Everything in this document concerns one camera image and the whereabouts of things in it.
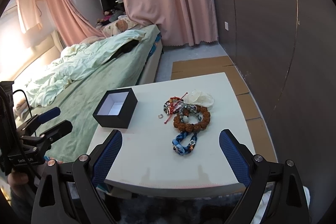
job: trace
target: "black box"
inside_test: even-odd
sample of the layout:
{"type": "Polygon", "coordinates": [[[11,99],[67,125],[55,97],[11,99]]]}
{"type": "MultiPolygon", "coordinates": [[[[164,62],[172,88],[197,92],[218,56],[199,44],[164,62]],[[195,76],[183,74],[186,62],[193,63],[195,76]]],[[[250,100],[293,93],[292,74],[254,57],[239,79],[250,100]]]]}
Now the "black box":
{"type": "Polygon", "coordinates": [[[102,127],[128,128],[137,102],[132,88],[108,90],[93,117],[102,127]]]}

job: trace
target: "gray wall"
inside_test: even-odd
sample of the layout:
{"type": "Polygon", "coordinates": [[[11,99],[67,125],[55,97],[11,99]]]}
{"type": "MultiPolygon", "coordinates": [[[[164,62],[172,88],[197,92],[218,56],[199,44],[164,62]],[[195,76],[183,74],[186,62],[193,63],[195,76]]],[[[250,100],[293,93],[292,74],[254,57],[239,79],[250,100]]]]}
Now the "gray wall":
{"type": "Polygon", "coordinates": [[[316,223],[336,195],[336,7],[332,0],[214,1],[219,42],[254,95],[279,162],[294,160],[310,189],[316,223]]]}

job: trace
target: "concrete floor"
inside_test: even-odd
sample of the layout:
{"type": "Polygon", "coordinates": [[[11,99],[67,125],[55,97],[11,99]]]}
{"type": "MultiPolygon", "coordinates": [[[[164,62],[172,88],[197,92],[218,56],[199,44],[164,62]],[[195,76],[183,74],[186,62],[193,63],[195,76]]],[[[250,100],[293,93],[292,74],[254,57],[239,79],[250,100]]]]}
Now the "concrete floor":
{"type": "Polygon", "coordinates": [[[218,42],[201,42],[199,45],[177,47],[163,47],[155,82],[169,81],[173,62],[199,58],[209,58],[227,55],[218,42]]]}

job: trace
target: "green bed sheet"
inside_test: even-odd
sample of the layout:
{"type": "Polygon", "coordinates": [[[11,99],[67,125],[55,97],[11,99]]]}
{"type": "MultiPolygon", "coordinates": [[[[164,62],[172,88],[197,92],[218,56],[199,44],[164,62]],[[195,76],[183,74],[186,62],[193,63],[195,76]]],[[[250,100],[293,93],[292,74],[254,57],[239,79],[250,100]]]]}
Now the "green bed sheet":
{"type": "Polygon", "coordinates": [[[52,144],[47,156],[70,162],[87,152],[98,125],[92,114],[99,101],[107,90],[137,83],[148,53],[160,32],[156,25],[141,30],[146,32],[146,36],[131,52],[102,65],[86,79],[73,82],[51,105],[32,110],[34,115],[56,106],[61,109],[61,115],[40,126],[37,134],[63,120],[69,120],[73,125],[70,134],[52,144]]]}

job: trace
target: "bolt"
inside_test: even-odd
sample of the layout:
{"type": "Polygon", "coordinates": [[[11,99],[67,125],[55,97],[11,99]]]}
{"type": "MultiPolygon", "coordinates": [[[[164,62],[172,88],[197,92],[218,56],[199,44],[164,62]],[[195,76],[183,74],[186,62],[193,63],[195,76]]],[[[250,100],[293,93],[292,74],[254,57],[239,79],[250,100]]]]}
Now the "bolt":
{"type": "Polygon", "coordinates": [[[288,166],[294,166],[294,162],[292,160],[287,160],[287,165],[288,166]]]}
{"type": "Polygon", "coordinates": [[[81,155],[80,157],[79,157],[79,160],[80,161],[86,161],[87,159],[88,159],[89,157],[88,157],[88,155],[81,155]]]}
{"type": "Polygon", "coordinates": [[[56,163],[55,160],[50,160],[48,161],[48,166],[53,166],[55,163],[56,163]]]}
{"type": "Polygon", "coordinates": [[[258,162],[261,162],[264,158],[260,155],[254,155],[254,159],[258,162]]]}

